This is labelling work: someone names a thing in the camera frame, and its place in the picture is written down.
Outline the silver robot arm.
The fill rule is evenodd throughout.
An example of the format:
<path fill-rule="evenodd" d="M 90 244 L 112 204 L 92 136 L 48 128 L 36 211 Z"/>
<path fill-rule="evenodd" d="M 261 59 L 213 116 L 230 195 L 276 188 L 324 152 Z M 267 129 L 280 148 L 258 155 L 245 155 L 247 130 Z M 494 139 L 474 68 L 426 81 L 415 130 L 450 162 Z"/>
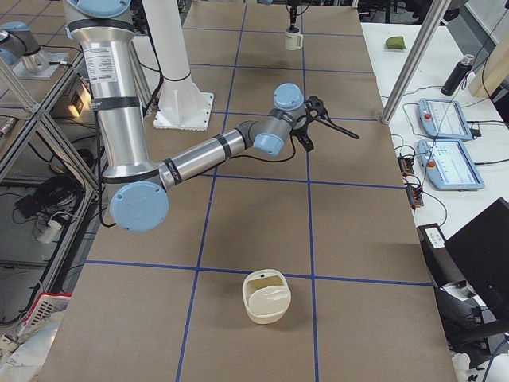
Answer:
<path fill-rule="evenodd" d="M 1 25 L 1 58 L 10 66 L 21 62 L 30 75 L 50 68 L 49 55 L 22 21 L 10 21 Z"/>
<path fill-rule="evenodd" d="M 169 1 L 144 1 L 142 9 L 150 40 L 160 63 L 161 83 L 157 127 L 207 128 L 214 96 L 193 82 L 178 8 Z M 316 96 L 306 97 L 296 84 L 279 85 L 274 107 L 262 120 L 237 127 L 195 145 L 162 162 L 150 159 L 144 118 L 146 105 L 136 88 L 130 52 L 135 36 L 128 1 L 66 1 L 67 31 L 83 50 L 91 89 L 91 109 L 103 140 L 108 165 L 99 169 L 103 194 L 109 199 L 114 223 L 129 232 L 148 232 L 169 211 L 168 191 L 250 148 L 259 160 L 280 162 L 286 143 L 311 151 L 309 124 L 333 127 L 327 109 Z"/>

